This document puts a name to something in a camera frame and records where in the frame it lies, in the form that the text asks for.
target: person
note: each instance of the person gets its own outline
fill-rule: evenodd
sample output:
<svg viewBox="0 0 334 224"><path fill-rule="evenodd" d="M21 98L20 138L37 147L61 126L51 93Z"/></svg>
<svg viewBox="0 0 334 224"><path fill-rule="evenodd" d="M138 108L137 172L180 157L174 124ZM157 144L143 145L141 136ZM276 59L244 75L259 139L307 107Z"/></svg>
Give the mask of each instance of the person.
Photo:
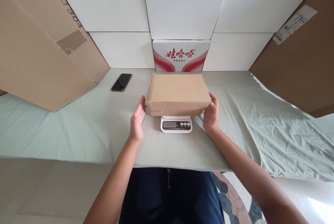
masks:
<svg viewBox="0 0 334 224"><path fill-rule="evenodd" d="M219 103L210 93L203 127L240 182L261 208L267 223L308 223L277 182L219 127ZM211 172L167 168L133 168L144 138L146 112L141 96L131 117L129 138L89 210L84 224L224 223Z"/></svg>

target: dark pants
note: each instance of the dark pants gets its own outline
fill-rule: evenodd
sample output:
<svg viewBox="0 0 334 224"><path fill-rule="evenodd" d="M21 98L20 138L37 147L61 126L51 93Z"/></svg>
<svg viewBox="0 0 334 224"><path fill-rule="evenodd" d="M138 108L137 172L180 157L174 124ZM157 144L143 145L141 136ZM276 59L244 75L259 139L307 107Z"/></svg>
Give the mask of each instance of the dark pants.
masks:
<svg viewBox="0 0 334 224"><path fill-rule="evenodd" d="M119 224L224 223L220 197L211 172L134 168Z"/></svg>

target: flattened cardboard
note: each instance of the flattened cardboard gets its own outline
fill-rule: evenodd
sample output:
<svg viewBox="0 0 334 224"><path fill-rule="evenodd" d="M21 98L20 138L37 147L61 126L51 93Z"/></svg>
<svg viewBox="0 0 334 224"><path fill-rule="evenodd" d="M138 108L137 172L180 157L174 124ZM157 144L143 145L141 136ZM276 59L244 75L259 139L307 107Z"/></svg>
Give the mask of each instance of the flattened cardboard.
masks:
<svg viewBox="0 0 334 224"><path fill-rule="evenodd" d="M211 98L202 74L161 74L152 75L147 102L152 116L194 116Z"/></svg>
<svg viewBox="0 0 334 224"><path fill-rule="evenodd" d="M6 94L7 92L3 91L3 90L0 90L0 96Z"/></svg>
<svg viewBox="0 0 334 224"><path fill-rule="evenodd" d="M317 14L280 45L271 39L250 72L273 93L322 117L334 113L334 0L304 0L293 15L304 5Z"/></svg>
<svg viewBox="0 0 334 224"><path fill-rule="evenodd" d="M0 0L0 88L56 111L109 66L66 0Z"/></svg>
<svg viewBox="0 0 334 224"><path fill-rule="evenodd" d="M74 11L66 0L16 0L22 10L43 28L55 42L63 41L67 45L65 52L86 75L96 84L109 70L109 66L97 49L89 33L87 33ZM69 35L76 32L76 39Z"/></svg>
<svg viewBox="0 0 334 224"><path fill-rule="evenodd" d="M56 111L95 86L15 0L0 0L0 87Z"/></svg>

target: kitchen scale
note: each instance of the kitchen scale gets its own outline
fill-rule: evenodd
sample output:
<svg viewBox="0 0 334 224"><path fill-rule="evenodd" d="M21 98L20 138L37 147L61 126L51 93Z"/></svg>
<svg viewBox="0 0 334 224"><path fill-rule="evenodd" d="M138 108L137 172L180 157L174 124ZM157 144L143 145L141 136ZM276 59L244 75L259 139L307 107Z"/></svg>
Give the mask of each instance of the kitchen scale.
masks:
<svg viewBox="0 0 334 224"><path fill-rule="evenodd" d="M190 133L191 116L161 116L160 128L164 133Z"/></svg>

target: bed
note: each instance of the bed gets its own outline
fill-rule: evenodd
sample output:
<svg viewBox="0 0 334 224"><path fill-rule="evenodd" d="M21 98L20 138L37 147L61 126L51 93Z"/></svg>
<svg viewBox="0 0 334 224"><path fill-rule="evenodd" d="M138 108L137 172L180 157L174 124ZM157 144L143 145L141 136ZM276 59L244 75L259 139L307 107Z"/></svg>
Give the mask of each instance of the bed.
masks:
<svg viewBox="0 0 334 224"><path fill-rule="evenodd" d="M133 77L124 92L110 87ZM0 157L113 163L129 134L130 117L147 96L153 69L110 69L91 91L53 113L11 94L0 97ZM270 175L334 181L334 115L315 119L266 90L248 71L202 72L219 98L220 127ZM189 134L166 134L160 117L143 121L137 167L230 171L192 118Z"/></svg>

